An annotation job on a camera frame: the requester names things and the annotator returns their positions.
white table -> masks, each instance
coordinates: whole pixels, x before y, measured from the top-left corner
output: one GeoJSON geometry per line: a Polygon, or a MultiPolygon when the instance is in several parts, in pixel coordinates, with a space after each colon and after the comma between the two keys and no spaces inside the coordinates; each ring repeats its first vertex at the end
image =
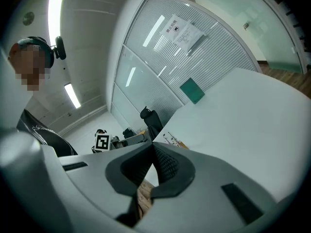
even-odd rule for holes
{"type": "MultiPolygon", "coordinates": [[[[309,164],[311,100],[276,79],[236,68],[197,103],[178,109],[170,132],[190,150],[227,161],[280,201],[309,164]]],[[[146,179],[157,185],[156,170],[146,179]]]]}

black office chair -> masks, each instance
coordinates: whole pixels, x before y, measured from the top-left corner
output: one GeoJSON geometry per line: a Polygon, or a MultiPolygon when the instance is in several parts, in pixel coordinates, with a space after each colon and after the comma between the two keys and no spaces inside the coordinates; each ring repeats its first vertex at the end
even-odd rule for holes
{"type": "Polygon", "coordinates": [[[160,121],[159,116],[156,111],[150,111],[147,109],[147,106],[141,111],[140,118],[144,119],[145,124],[148,127],[148,132],[151,140],[153,141],[156,136],[163,129],[163,125],[160,121]]]}

headphones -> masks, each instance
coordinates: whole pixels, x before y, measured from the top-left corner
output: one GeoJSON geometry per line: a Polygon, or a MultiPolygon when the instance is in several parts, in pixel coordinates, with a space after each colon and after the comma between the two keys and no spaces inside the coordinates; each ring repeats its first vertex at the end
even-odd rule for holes
{"type": "Polygon", "coordinates": [[[47,61],[47,68],[51,68],[54,64],[54,54],[56,58],[61,60],[66,59],[66,51],[64,47],[63,38],[58,36],[55,38],[56,45],[49,46],[47,41],[39,36],[29,36],[25,39],[18,41],[18,44],[21,48],[26,47],[27,45],[39,46],[45,53],[45,59],[47,61]]]}

